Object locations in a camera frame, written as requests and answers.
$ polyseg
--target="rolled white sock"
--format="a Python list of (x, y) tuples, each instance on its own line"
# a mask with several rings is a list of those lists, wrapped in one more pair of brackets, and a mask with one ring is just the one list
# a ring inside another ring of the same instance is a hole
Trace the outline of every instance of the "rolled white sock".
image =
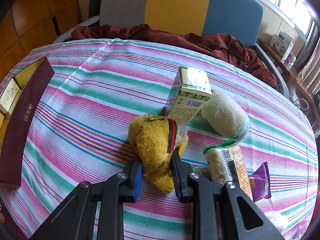
[(246, 112), (221, 90), (212, 89), (212, 97), (201, 109), (201, 115), (218, 133), (228, 139), (241, 141), (250, 126)]

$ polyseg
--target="snack bar package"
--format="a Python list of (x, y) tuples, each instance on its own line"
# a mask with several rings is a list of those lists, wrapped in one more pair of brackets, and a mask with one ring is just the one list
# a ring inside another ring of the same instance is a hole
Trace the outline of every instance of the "snack bar package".
[(252, 199), (247, 168), (235, 139), (206, 147), (203, 153), (208, 161), (212, 181), (224, 184), (231, 180)]
[(271, 198), (268, 163), (264, 162), (249, 176), (253, 202), (262, 198)]
[(192, 167), (192, 170), (199, 175), (202, 175), (206, 177), (208, 180), (211, 181), (210, 173), (209, 173), (209, 167), (208, 166), (195, 166)]

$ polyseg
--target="brown blanket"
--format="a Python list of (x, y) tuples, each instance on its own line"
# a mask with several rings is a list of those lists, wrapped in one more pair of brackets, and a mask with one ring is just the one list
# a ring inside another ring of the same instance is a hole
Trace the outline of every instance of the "brown blanket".
[(203, 36), (187, 33), (179, 35), (164, 32), (140, 24), (128, 28), (103, 25), (96, 27), (78, 26), (71, 33), (73, 40), (115, 39), (151, 41), (190, 49), (226, 61), (277, 89), (276, 77), (268, 70), (249, 47), (226, 33), (212, 33)]

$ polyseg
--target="wooden cabinet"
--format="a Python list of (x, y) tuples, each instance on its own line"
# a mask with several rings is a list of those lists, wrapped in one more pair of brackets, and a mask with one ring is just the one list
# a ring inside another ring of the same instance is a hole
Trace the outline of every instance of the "wooden cabinet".
[(78, 6), (68, 8), (56, 15), (60, 34), (65, 33), (79, 22), (79, 9)]
[(32, 49), (51, 44), (57, 38), (51, 17), (41, 22), (20, 38), (26, 54)]
[(25, 57), (20, 41), (16, 41), (0, 58), (0, 80)]
[(16, 0), (12, 5), (14, 25), (19, 37), (50, 17), (48, 0)]
[(79, 19), (77, 0), (16, 0), (0, 22), (0, 81), (32, 49), (53, 43)]
[(0, 22), (0, 57), (18, 40), (11, 9)]

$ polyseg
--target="metal screw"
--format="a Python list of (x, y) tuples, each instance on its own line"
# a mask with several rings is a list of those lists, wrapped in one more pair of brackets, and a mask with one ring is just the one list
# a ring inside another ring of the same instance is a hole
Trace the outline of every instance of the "metal screw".
[(117, 174), (117, 178), (118, 178), (118, 179), (125, 179), (126, 176), (127, 176), (127, 174), (125, 174), (124, 172), (119, 172), (119, 173)]
[(199, 179), (199, 177), (200, 177), (199, 174), (198, 174), (198, 173), (195, 173), (195, 172), (190, 173), (189, 176), (190, 176), (190, 178), (192, 178), (192, 179)]
[(90, 182), (88, 182), (88, 181), (80, 182), (80, 187), (81, 187), (81, 188), (89, 187), (89, 185), (90, 185)]
[(236, 187), (236, 184), (235, 184), (233, 181), (228, 181), (228, 182), (227, 182), (227, 187), (228, 187), (228, 188), (235, 188), (235, 187)]

